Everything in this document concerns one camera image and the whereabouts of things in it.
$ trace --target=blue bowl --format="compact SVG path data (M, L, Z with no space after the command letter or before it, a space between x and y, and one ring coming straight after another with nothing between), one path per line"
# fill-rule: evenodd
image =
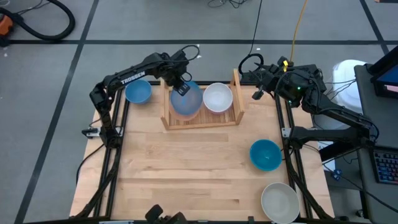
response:
M177 91L173 90L170 96L170 102L174 111L182 116L190 116L195 114L203 103L203 91L193 81L187 82L191 88L181 96Z
M152 87L145 80L136 80L128 84L126 87L126 98L131 103L144 104L147 103L152 94Z
M250 159L258 169L273 171L282 163L282 153L273 141L262 139L251 146Z

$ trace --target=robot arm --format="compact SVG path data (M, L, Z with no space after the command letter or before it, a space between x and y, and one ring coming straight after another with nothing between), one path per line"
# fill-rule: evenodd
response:
M114 75L108 75L102 82L95 85L90 93L90 98L100 116L102 127L99 136L106 147L118 147L121 144L121 138L112 125L109 113L118 89L144 76L152 75L156 79L163 78L166 84L172 86L180 95L186 94L190 87L184 82L182 75L187 72L189 61L196 58L187 59L185 57L183 50L187 47L196 48L199 54L199 48L196 45L188 45L172 56L167 53L153 53L140 64Z
M277 65L264 66L257 64L259 69L244 73L257 80L258 91L252 96L259 100L264 93L274 92L287 100L291 107L302 105L302 109L310 114L325 116L345 123L350 128L346 130L317 130L303 127L285 128L282 130L285 141L294 148L300 149L308 141L333 141L331 148L352 149L357 146L372 146L378 137L378 130L372 121L362 114L337 105L323 94L326 86L322 72L316 65L294 67L285 57L281 57ZM322 160L331 159L331 154L321 154Z

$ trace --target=orange object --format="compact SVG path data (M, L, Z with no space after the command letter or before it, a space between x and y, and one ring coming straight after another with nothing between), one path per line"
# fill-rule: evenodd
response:
M0 35L7 35L12 28L12 20L10 17L4 16L3 19L0 20Z

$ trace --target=keyboard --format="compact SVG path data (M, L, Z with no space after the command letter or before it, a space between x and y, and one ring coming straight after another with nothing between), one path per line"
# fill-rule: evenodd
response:
M377 181L398 185L398 153L374 151L373 159Z

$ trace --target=wooden dish rack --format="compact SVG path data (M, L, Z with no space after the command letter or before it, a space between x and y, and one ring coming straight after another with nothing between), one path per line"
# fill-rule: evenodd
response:
M206 108L205 105L199 110L198 115L190 121L180 121L176 119L171 113L169 108L170 92L173 90L165 84L163 80L160 81L160 87L163 94L163 107L160 119L163 122L166 130L190 129L190 128L210 128L220 126L238 125L243 117L243 98L242 90L239 82L238 70L233 70L232 80L227 86L231 89L233 94L232 106L222 114L214 114ZM207 88L207 85L200 86L202 90Z

